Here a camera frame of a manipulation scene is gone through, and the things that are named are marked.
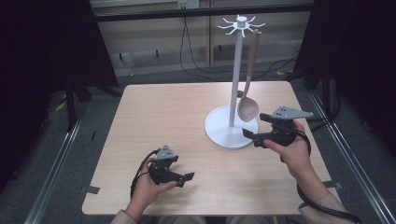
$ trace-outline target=person's left hand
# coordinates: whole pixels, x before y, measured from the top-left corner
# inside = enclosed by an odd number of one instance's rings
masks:
[[[142,167],[141,176],[137,180],[136,187],[134,188],[134,195],[128,204],[125,213],[133,218],[135,221],[140,219],[143,211],[153,203],[157,197],[177,185],[176,181],[157,185],[152,181],[149,175],[149,163],[154,159],[148,158]]]

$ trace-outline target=white pole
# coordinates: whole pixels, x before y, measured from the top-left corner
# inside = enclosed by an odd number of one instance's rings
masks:
[[[229,126],[233,127],[235,119],[236,96],[238,94],[239,73],[241,70],[243,37],[242,30],[238,30],[236,34],[235,55],[233,57],[233,89],[231,92],[230,121]]]

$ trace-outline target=table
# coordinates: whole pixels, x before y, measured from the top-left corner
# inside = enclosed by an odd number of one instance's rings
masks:
[[[242,90],[245,83],[239,83]],[[301,204],[296,182],[287,166],[270,149],[252,144],[238,150],[219,147],[205,134],[205,119],[214,109],[229,105],[232,83],[131,85],[125,88],[110,128],[82,211],[110,215],[129,202],[130,186],[141,161],[168,145],[179,156],[171,170],[195,172],[184,188],[160,195],[144,215],[248,216],[294,215]],[[248,96],[260,112],[270,114],[280,105],[301,109],[289,82],[252,82]],[[271,131],[259,122],[259,133]],[[331,180],[305,119],[312,145],[311,160],[322,181]]]

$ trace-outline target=ladle handle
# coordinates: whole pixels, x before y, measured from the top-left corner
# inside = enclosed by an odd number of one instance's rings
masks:
[[[248,50],[248,63],[247,63],[247,82],[245,84],[245,90],[242,98],[248,94],[248,88],[250,86],[251,76],[253,74],[253,66],[256,60],[257,47],[259,46],[259,30],[255,29],[250,38],[250,46]]]

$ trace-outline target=white round base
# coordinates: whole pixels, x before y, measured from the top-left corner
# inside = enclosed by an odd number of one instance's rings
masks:
[[[242,129],[247,129],[253,133],[259,131],[259,124],[256,119],[249,122],[242,121],[235,111],[233,127],[230,127],[230,106],[222,106],[214,109],[206,117],[205,131],[207,136],[216,144],[228,149],[239,149],[249,145],[252,140],[246,138]]]

